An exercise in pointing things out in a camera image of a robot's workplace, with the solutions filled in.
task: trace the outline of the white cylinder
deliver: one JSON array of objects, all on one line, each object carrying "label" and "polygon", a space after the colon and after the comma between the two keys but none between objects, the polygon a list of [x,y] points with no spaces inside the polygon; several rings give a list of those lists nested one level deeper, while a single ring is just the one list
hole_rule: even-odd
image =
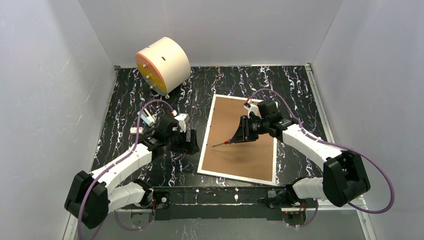
[{"label": "white cylinder", "polygon": [[146,82],[165,96],[190,77],[190,63],[175,41],[163,37],[137,52],[135,62]]}]

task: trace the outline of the marble tabletop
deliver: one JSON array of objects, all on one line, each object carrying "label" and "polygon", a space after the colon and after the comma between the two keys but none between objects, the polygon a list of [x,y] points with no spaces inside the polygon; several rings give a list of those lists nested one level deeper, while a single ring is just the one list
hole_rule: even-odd
[{"label": "marble tabletop", "polygon": [[[192,67],[187,86],[179,86],[170,99],[151,91],[137,68],[120,68],[104,120],[94,156],[92,170],[98,169],[133,144],[135,137],[130,128],[136,126],[137,114],[144,103],[163,99],[178,113],[187,113],[188,128],[197,130],[197,142],[202,147],[214,94],[249,97],[255,90],[270,88],[280,93],[301,118],[303,126],[314,135],[325,139],[325,132],[317,105],[303,66],[227,66]],[[270,93],[257,95],[258,99],[272,98]],[[148,107],[161,115],[165,107]],[[279,102],[281,111],[287,111]],[[135,171],[123,184],[141,178],[152,186],[163,187],[247,187],[253,183],[223,177],[197,174],[200,152],[195,155],[165,151],[163,157]],[[299,177],[321,177],[320,169],[296,149],[279,142],[277,146],[276,183],[284,185]]]}]

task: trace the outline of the robotic arm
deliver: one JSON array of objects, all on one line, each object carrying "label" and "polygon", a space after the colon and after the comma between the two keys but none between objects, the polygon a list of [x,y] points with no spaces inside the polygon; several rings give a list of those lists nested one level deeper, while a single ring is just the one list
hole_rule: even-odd
[{"label": "robotic arm", "polygon": [[[162,117],[157,127],[145,131],[133,146],[119,157],[90,173],[79,172],[73,179],[65,201],[65,209],[78,217],[84,195],[88,187],[103,172],[104,169],[115,165],[113,169],[100,177],[89,193],[83,210],[82,223],[87,228],[97,227],[108,213],[130,204],[149,206],[153,201],[153,188],[147,182],[137,179],[125,186],[117,187],[133,172],[147,165],[163,153],[163,147],[177,153],[193,155],[199,152],[196,130],[186,130],[187,114],[173,117],[167,114]],[[128,153],[132,154],[117,164]]]},{"label": "robotic arm", "polygon": [[286,192],[278,193],[284,196],[275,198],[284,198],[290,204],[303,199],[322,199],[342,207],[370,190],[360,155],[313,140],[320,138],[303,132],[296,122],[282,116],[272,100],[264,100],[257,106],[249,101],[244,108],[248,110],[248,115],[240,117],[236,133],[224,144],[253,142],[259,135],[269,134],[299,150],[322,170],[322,177],[298,178],[286,185]]}]

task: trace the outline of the brown board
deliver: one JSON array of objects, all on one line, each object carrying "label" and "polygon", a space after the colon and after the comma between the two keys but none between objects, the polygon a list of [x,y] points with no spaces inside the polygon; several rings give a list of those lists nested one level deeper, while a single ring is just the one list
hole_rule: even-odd
[{"label": "brown board", "polygon": [[230,139],[240,117],[247,115],[246,98],[213,96],[200,163],[199,174],[246,182],[275,185],[276,140],[267,134],[254,142],[212,147]]}]

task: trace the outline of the screwdriver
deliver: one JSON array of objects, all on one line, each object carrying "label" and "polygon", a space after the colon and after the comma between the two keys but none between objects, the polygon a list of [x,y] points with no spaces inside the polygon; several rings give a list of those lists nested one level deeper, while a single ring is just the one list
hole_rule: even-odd
[{"label": "screwdriver", "polygon": [[222,143],[220,143],[220,144],[213,145],[213,146],[212,146],[212,148],[217,147],[217,146],[220,146],[220,145],[227,145],[227,144],[231,144],[231,143],[230,143],[230,139],[228,139],[227,141],[222,142]]}]

